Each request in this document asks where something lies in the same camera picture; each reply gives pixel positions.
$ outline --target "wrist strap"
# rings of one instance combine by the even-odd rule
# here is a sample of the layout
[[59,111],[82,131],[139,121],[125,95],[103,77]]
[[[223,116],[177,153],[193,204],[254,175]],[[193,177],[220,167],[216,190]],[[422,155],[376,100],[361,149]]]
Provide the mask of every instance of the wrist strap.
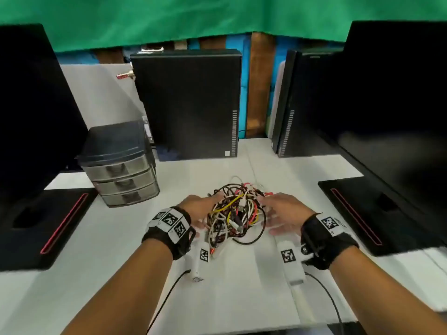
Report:
[[308,245],[314,257],[307,261],[320,270],[326,270],[336,257],[350,246],[359,244],[347,234],[332,217],[310,217],[301,227],[301,243]]
[[171,207],[161,210],[148,223],[141,242],[148,238],[157,239],[170,249],[173,259],[177,260],[190,250],[195,235],[196,231],[191,227],[191,217],[187,211]]

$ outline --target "ventilation grille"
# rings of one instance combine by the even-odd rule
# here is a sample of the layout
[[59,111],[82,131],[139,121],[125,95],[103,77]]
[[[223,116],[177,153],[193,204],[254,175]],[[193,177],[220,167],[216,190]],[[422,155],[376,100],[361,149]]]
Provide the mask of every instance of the ventilation grille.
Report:
[[294,110],[290,111],[289,120],[287,121],[286,133],[284,135],[284,140],[282,141],[281,151],[279,152],[279,156],[283,157],[286,153],[287,141],[289,140],[290,127],[292,127],[293,116],[295,114]]
[[237,151],[237,110],[233,110],[233,126],[231,138],[231,156],[236,156]]

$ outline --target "tangled cables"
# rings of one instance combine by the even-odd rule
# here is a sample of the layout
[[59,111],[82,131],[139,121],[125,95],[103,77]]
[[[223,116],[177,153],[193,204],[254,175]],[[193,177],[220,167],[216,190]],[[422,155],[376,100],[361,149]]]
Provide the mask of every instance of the tangled cables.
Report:
[[[223,191],[225,198],[214,206],[213,211],[207,217],[207,224],[210,228],[208,243],[211,252],[229,238],[233,238],[233,241],[239,244],[252,244],[258,241],[264,233],[267,217],[256,196],[265,196],[270,193],[260,191],[251,183],[226,184],[216,189],[214,194],[219,191]],[[260,214],[263,214],[263,220],[259,218]],[[262,221],[264,223],[261,233],[253,241],[236,240],[236,238],[244,237],[251,227]]]

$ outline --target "monitor stand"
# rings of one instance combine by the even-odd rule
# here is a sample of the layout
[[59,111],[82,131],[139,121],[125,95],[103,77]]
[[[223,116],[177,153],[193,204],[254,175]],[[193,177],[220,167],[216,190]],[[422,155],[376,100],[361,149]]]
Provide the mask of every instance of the monitor stand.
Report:
[[320,181],[318,185],[374,256],[442,245],[364,176]]
[[51,267],[97,194],[94,188],[44,190],[0,231],[0,271]]

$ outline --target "drawer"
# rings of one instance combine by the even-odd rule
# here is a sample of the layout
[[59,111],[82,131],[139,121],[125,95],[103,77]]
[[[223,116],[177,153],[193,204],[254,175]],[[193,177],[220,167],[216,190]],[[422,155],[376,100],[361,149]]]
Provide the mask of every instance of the drawer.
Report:
[[143,188],[154,183],[155,180],[154,170],[152,167],[149,167],[147,171],[140,174],[115,179],[113,181],[92,182],[101,195],[113,195]]
[[122,163],[109,164],[107,166],[82,167],[92,182],[117,179],[141,173],[148,168],[149,163],[146,155]]
[[156,197],[159,193],[160,189],[158,184],[157,182],[154,182],[153,184],[138,190],[129,191],[124,194],[106,195],[103,196],[102,199],[109,207],[117,207],[142,202]]

